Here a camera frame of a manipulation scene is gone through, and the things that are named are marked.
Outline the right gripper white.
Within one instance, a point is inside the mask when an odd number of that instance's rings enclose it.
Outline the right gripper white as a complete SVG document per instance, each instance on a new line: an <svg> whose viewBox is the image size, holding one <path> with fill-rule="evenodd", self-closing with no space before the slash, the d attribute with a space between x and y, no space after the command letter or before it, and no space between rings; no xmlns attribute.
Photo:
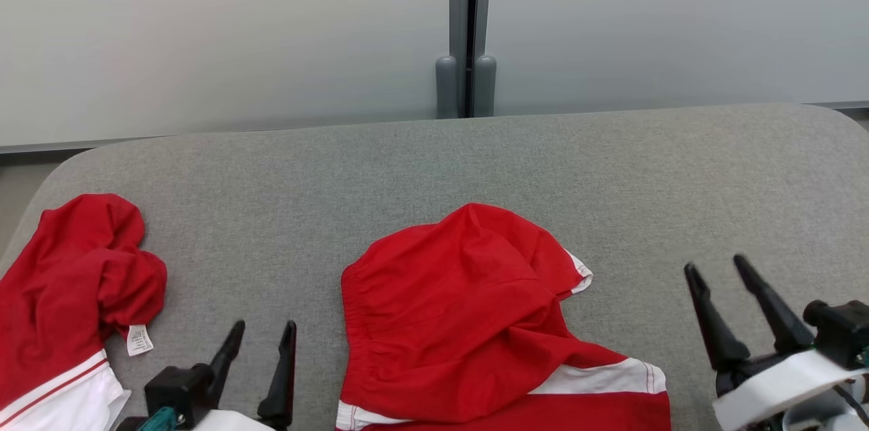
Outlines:
<svg viewBox="0 0 869 431"><path fill-rule="evenodd" d="M746 429L831 390L835 385L867 373L866 367L845 369L819 351L809 350L814 342L813 333L791 307L745 255L733 256L733 262L745 288L757 300L770 326L776 353L780 356L797 354L785 357L782 362L717 397L713 409L721 429ZM714 307L711 290L695 264L686 264L684 276L711 368L716 372L733 371L747 362L750 351L735 337Z"/></svg>

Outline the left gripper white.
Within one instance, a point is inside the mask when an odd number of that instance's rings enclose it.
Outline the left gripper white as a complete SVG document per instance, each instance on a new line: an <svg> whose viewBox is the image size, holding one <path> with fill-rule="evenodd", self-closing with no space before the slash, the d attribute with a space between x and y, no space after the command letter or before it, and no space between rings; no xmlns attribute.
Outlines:
<svg viewBox="0 0 869 431"><path fill-rule="evenodd" d="M289 430L294 416L296 323L289 320L278 344L278 364L267 396L259 403L259 419L236 411L218 409L232 362L241 348L246 324L233 323L229 334L209 363L213 379L208 385L208 405L212 410L187 418L189 430Z"/></svg>

